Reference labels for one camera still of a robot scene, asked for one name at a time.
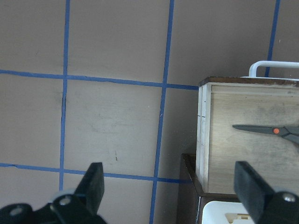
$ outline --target blue grid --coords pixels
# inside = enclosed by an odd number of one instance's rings
[[[278,21],[279,7],[280,7],[280,0],[276,0],[267,60],[272,60],[272,52],[273,52],[275,33],[276,33],[276,27],[277,27],[277,21]],[[161,95],[161,104],[160,104],[160,116],[159,116],[158,135],[157,135],[157,148],[156,148],[154,176],[139,176],[139,175],[124,175],[124,174],[104,173],[105,177],[153,181],[151,208],[150,208],[150,216],[149,216],[149,223],[152,224],[154,222],[155,202],[156,202],[156,193],[157,193],[157,182],[180,183],[179,179],[169,179],[169,178],[160,178],[160,177],[158,177],[166,90],[168,88],[171,88],[171,89],[184,89],[184,90],[198,91],[198,89],[199,89],[198,86],[193,86],[193,85],[181,85],[181,84],[168,84],[167,83],[170,49],[171,49],[171,32],[172,32],[173,10],[174,10],[174,0],[170,0],[168,30],[167,30],[167,42],[166,42],[166,53],[165,53],[165,62],[164,62],[164,75],[163,75],[163,82],[162,83],[141,82],[141,81],[135,81],[135,80],[102,78],[102,77],[89,77],[89,76],[83,76],[83,75],[74,76],[74,75],[68,75],[68,70],[67,70],[67,68],[68,68],[69,24],[70,24],[70,0],[66,0],[66,4],[65,4],[65,27],[64,27],[64,66],[63,66],[63,74],[62,75],[61,74],[44,74],[44,73],[31,73],[31,72],[23,72],[23,71],[13,71],[13,70],[0,70],[0,74],[11,74],[11,75],[17,75],[17,76],[22,76],[22,77],[51,78],[51,79],[62,79],[63,80],[61,141],[60,141],[60,166],[59,166],[59,168],[49,168],[49,167],[29,166],[29,165],[21,165],[21,164],[0,163],[0,167],[15,167],[15,168],[19,168],[19,169],[38,170],[38,171],[59,173],[59,190],[62,190],[63,185],[64,185],[64,174],[65,173],[67,173],[67,174],[78,174],[78,175],[84,175],[84,173],[85,173],[85,171],[82,171],[82,170],[71,170],[71,169],[65,169],[64,168],[65,111],[66,111],[66,94],[67,94],[67,82],[68,82],[68,80],[84,80],[84,81],[93,81],[93,82],[111,82],[111,83],[116,83],[116,84],[130,84],[130,85],[161,87],[162,88],[162,95]],[[269,76],[269,68],[267,68],[266,72],[265,72],[265,77],[268,77],[268,76]]]

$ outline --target scissors blade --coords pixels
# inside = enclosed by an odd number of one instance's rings
[[[257,126],[257,125],[233,125],[234,128],[248,131],[248,132],[256,132],[256,133],[263,133],[263,134],[274,134],[274,135],[284,135],[285,128],[278,128],[278,127],[267,127],[267,126]]]

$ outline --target beige object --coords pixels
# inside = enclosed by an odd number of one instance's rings
[[[299,194],[299,146],[234,124],[299,126],[299,82],[210,77],[199,85],[196,174],[204,192],[233,194],[235,161]]]

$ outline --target white handle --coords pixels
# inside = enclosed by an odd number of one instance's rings
[[[258,66],[299,69],[299,62],[259,61],[252,64],[249,68],[249,77],[256,78],[256,70]]]

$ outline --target metal bolt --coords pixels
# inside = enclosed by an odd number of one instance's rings
[[[10,214],[10,216],[16,216],[16,215],[21,214],[22,212],[23,212],[23,209],[21,207],[16,207],[16,208],[12,209],[9,214]]]
[[[62,205],[62,206],[64,206],[64,205],[67,205],[67,204],[69,204],[71,202],[71,199],[70,199],[70,197],[65,197],[65,198],[63,198],[63,199],[61,199],[60,201],[59,201],[59,204],[60,205]]]
[[[296,201],[296,198],[294,195],[290,194],[290,193],[284,193],[282,195],[282,197],[284,198],[284,200],[286,202],[295,202]]]

